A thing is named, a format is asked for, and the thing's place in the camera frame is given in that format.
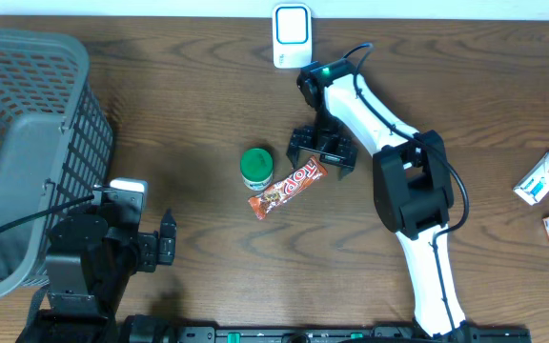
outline white background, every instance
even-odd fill
[[[270,17],[275,0],[0,0],[0,14]],[[315,18],[549,20],[549,0],[306,0]]]

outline green bottle cap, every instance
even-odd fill
[[[262,182],[273,173],[273,158],[263,149],[249,149],[240,159],[240,172],[249,181]]]

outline basket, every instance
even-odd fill
[[[112,128],[88,84],[89,57],[62,34],[0,30],[0,226],[90,194]],[[0,296],[48,283],[52,214],[0,234]]]

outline white box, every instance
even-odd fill
[[[518,194],[529,205],[535,205],[549,192],[549,152],[547,152],[514,187]]]

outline wooden table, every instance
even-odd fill
[[[92,88],[117,131],[110,177],[149,182],[142,231],[173,209],[174,265],[134,276],[119,320],[369,327],[412,318],[404,255],[376,215],[366,151],[343,181],[329,168],[265,221],[247,204],[241,153],[272,147],[281,179],[292,129],[315,117],[297,71],[273,66],[269,19],[0,17],[0,27],[84,43]],[[523,324],[534,342],[549,342],[549,194],[530,207],[512,192],[549,150],[549,23],[318,19],[314,33],[324,62],[375,42],[363,71],[374,93],[443,136],[472,201],[450,238],[467,316]],[[0,341],[21,332],[33,292],[0,299]]]

